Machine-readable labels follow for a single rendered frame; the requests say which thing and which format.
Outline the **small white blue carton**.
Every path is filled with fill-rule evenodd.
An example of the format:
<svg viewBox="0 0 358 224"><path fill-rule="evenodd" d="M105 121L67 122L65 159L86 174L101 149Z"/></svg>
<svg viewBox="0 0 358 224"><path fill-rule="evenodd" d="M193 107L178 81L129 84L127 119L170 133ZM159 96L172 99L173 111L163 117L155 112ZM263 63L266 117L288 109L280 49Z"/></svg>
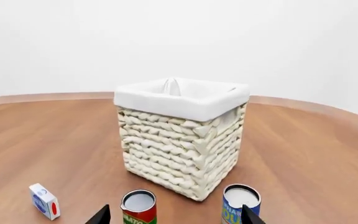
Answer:
<svg viewBox="0 0 358 224"><path fill-rule="evenodd" d="M49 190L39 183L29 186L33 205L53 221L60 216L58 199Z"/></svg>

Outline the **cream woven basket white liner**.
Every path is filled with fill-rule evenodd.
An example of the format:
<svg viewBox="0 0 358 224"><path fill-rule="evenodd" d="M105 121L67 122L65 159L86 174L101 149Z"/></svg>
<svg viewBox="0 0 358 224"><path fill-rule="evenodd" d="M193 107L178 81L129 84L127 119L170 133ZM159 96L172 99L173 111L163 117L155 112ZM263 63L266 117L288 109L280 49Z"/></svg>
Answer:
<svg viewBox="0 0 358 224"><path fill-rule="evenodd" d="M117 87L124 167L203 201L237 164L250 88L165 78Z"/></svg>

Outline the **blue soup can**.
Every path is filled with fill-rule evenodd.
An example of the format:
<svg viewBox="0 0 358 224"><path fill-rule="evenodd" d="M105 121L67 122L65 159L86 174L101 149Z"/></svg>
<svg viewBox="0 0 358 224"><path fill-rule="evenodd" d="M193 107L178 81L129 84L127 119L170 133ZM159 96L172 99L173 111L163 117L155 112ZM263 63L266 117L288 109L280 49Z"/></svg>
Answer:
<svg viewBox="0 0 358 224"><path fill-rule="evenodd" d="M262 198L258 191L244 184L231 184L223 190L221 224L242 224L242 205L259 216Z"/></svg>

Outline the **red tomato can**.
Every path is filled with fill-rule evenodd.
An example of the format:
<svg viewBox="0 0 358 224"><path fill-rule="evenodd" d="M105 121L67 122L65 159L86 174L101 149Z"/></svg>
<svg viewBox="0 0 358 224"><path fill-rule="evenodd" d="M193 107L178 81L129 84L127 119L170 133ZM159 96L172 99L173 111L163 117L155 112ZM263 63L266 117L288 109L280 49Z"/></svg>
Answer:
<svg viewBox="0 0 358 224"><path fill-rule="evenodd" d="M123 196L120 208L123 224L157 224L157 199L148 190L128 192Z"/></svg>

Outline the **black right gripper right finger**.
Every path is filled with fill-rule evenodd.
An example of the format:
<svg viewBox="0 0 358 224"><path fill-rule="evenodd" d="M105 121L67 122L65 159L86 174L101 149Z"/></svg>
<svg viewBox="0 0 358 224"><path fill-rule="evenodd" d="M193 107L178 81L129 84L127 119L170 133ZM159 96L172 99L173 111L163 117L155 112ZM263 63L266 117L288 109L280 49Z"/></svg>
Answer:
<svg viewBox="0 0 358 224"><path fill-rule="evenodd" d="M242 205L242 224L265 224L247 205Z"/></svg>

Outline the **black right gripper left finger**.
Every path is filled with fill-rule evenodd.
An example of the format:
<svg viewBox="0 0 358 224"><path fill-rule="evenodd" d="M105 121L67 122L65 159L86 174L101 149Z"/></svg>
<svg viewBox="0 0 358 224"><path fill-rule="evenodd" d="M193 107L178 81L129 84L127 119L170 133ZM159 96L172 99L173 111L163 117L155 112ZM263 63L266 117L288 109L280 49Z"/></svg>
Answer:
<svg viewBox="0 0 358 224"><path fill-rule="evenodd" d="M109 205L103 206L85 224L110 224L111 212Z"/></svg>

